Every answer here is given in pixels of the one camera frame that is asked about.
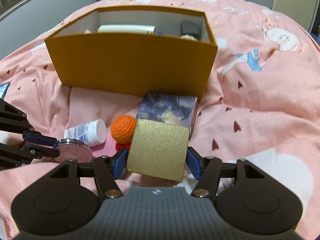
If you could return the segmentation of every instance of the orange crochet ball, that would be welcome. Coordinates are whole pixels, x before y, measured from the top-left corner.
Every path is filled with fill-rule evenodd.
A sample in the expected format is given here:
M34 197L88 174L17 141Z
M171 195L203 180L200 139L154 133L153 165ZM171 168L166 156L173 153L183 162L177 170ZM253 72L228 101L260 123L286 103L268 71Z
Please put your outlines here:
M110 125L111 136L120 144L131 143L137 120L130 115L118 116Z

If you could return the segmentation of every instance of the open cardboard box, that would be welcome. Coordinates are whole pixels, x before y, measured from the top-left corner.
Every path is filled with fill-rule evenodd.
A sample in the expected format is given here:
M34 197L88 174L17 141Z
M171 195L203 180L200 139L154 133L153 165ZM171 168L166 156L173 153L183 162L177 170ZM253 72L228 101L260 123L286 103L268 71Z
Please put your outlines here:
M180 38L181 21L200 40ZM104 24L154 25L155 32L97 33ZM45 39L62 84L143 96L148 92L201 99L217 53L204 12L130 5L97 8Z

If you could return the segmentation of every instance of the screw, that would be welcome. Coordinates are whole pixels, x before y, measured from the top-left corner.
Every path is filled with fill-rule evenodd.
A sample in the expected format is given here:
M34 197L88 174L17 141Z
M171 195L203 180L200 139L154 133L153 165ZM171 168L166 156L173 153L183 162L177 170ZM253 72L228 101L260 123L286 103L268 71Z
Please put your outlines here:
M209 196L209 191L203 188L199 188L193 192L193 195L196 197L207 197Z
M109 189L105 192L105 194L109 198L116 198L121 196L121 192L117 189Z

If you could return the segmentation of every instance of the door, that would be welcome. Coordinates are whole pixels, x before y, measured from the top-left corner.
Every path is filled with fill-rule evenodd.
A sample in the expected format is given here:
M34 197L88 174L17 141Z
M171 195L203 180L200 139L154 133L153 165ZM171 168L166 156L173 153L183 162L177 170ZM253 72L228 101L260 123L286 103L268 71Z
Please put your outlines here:
M318 3L319 0L274 0L272 9L286 14L310 31Z

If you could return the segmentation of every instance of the bedsheet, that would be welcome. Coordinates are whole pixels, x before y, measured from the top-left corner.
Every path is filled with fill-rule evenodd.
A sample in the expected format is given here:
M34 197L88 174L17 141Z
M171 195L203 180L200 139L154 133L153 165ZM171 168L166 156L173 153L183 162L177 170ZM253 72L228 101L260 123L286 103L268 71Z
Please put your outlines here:
M225 162L246 157L278 179L303 203L297 232L315 239L320 233L319 46L282 13L243 0L102 0L0 61L0 84L11 82L5 100L27 113L36 130L57 138L65 128L97 118L109 125L120 114L135 116L140 97L61 85L44 38L93 8L141 3L207 13L219 51L189 145ZM102 64L112 60L108 46L111 41L97 48ZM12 134L2 134L2 141L18 143ZM18 233L10 214L13 198L56 165L34 163L0 172L0 217L9 239ZM96 192L92 179L81 183ZM172 186L139 174L117 183L123 191L131 186ZM190 192L195 183L186 169L177 186ZM222 180L219 190L230 185L232 181Z

